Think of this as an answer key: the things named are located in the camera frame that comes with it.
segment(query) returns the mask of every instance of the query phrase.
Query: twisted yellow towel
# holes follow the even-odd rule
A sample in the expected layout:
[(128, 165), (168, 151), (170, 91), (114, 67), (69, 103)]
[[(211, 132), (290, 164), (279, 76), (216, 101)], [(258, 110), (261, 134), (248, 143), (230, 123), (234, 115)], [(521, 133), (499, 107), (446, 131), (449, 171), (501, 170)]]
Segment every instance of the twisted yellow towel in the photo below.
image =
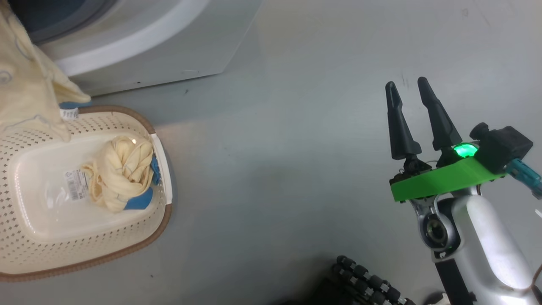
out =
[(144, 193), (153, 172), (151, 142), (119, 136), (107, 142), (92, 163), (82, 166), (90, 177), (91, 199), (113, 212), (124, 210), (129, 199)]

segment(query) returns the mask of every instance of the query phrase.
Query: blue cloth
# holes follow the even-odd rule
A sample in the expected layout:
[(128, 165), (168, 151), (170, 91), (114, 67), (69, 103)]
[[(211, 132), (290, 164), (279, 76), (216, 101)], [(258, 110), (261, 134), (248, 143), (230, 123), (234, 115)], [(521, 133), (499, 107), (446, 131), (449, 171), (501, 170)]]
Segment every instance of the blue cloth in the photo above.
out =
[(86, 106), (92, 106), (92, 101), (89, 101), (88, 103), (76, 103), (74, 101), (63, 101), (59, 104), (60, 109), (74, 109), (74, 108), (80, 108), (80, 107), (86, 107)]
[(154, 175), (152, 175), (152, 183), (158, 185), (160, 183), (160, 168), (158, 167), (158, 160), (156, 159), (155, 154), (152, 155), (151, 168), (154, 172)]
[(124, 209), (146, 209), (151, 203), (152, 187), (148, 188), (143, 194), (128, 200)]

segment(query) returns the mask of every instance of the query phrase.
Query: white laundry basket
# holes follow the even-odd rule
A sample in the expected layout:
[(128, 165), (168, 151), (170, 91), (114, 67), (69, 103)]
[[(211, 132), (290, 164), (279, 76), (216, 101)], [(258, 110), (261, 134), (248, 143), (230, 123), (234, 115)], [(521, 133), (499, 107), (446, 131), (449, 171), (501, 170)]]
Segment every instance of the white laundry basket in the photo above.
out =
[[(0, 136), (0, 281), (27, 281), (108, 262), (155, 241), (169, 221), (171, 179), (151, 124), (120, 106), (84, 107), (79, 113), (66, 122), (69, 143), (37, 130)], [(149, 206), (112, 213), (89, 198), (73, 198), (67, 173), (76, 173), (121, 135), (144, 137), (154, 145), (162, 179), (152, 186)]]

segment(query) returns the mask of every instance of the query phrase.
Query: green led light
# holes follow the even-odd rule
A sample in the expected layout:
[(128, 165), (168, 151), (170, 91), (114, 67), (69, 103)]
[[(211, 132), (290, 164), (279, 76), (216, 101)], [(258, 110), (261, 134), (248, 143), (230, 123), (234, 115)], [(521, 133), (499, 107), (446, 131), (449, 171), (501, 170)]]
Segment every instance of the green led light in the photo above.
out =
[(462, 158), (466, 158), (474, 156), (474, 154), (478, 151), (478, 148), (469, 143), (462, 143), (454, 147), (454, 150), (459, 156), (461, 156)]

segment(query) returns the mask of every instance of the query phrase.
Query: basket label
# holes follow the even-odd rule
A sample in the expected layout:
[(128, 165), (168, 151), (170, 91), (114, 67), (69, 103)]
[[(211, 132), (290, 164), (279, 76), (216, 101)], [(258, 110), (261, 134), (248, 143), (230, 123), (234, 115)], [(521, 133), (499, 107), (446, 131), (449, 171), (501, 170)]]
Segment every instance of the basket label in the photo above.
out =
[(61, 109), (60, 116), (63, 120), (75, 120), (79, 118), (79, 108)]
[(73, 201), (88, 197), (88, 183), (83, 171), (80, 169), (67, 171), (64, 173), (64, 179), (68, 183), (69, 196)]

